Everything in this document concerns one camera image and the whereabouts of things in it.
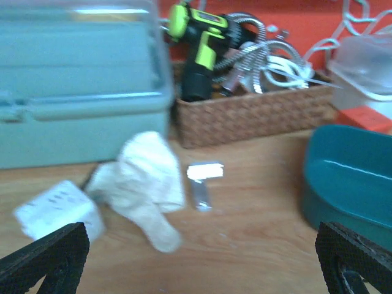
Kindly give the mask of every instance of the power drill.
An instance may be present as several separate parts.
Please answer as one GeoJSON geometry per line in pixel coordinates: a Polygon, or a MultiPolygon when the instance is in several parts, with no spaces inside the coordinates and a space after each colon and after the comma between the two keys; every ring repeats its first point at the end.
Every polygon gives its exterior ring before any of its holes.
{"type": "Polygon", "coordinates": [[[167,34],[175,42],[189,44],[181,80],[181,98],[186,102],[210,99],[217,57],[256,39],[256,33],[226,15],[193,9],[187,2],[171,8],[167,34]]]}

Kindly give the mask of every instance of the wood grain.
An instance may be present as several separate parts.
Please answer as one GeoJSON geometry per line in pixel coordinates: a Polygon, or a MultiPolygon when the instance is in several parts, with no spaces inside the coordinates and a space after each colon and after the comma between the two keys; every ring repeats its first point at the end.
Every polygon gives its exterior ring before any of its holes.
{"type": "MultiPolygon", "coordinates": [[[[171,140],[183,168],[201,160],[225,164],[225,177],[208,183],[213,211],[199,213],[190,200],[185,211],[169,214],[184,244],[165,255],[138,227],[103,207],[108,230],[91,246],[78,293],[328,293],[315,253],[317,233],[298,206],[308,136],[198,150],[171,140]]],[[[16,206],[63,179],[82,184],[95,166],[0,171],[0,257],[31,242],[12,217],[16,206]]]]}

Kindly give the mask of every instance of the woven basket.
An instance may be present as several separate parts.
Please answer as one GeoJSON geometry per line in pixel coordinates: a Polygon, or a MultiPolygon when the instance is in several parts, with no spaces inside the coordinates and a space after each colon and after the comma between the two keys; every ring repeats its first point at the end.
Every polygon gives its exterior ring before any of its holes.
{"type": "MultiPolygon", "coordinates": [[[[178,81],[183,64],[173,66],[178,81]]],[[[311,86],[192,103],[177,97],[179,141],[182,147],[194,149],[312,129],[326,123],[332,94],[329,86],[311,86]]]]}

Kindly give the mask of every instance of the white cloth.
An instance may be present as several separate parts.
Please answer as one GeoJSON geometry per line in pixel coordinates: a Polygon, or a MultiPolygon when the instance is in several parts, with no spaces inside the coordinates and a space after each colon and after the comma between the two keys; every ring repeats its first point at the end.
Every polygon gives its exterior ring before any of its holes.
{"type": "Polygon", "coordinates": [[[186,205],[176,156],[157,132],[129,140],[115,162],[98,166],[85,192],[137,224],[161,252],[174,252],[181,235],[163,213],[186,205]]]}

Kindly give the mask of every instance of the flexible metal hose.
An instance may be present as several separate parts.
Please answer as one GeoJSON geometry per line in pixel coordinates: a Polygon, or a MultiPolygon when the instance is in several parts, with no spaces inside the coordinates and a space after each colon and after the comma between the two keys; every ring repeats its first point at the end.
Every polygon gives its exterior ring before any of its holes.
{"type": "MultiPolygon", "coordinates": [[[[215,71],[222,71],[232,65],[235,65],[243,72],[250,72],[252,77],[252,88],[254,92],[262,94],[263,89],[260,81],[260,69],[266,72],[268,79],[270,80],[271,74],[268,71],[267,63],[268,56],[271,54],[271,52],[276,51],[276,49],[284,50],[292,57],[292,61],[300,68],[305,66],[305,63],[300,54],[289,43],[282,39],[267,40],[266,27],[264,23],[255,16],[248,13],[231,13],[227,16],[229,19],[240,25],[243,23],[255,25],[258,29],[258,35],[254,45],[241,50],[231,58],[224,59],[217,63],[214,67],[215,71]]],[[[214,78],[215,83],[221,83],[224,80],[225,76],[214,78]]]]}

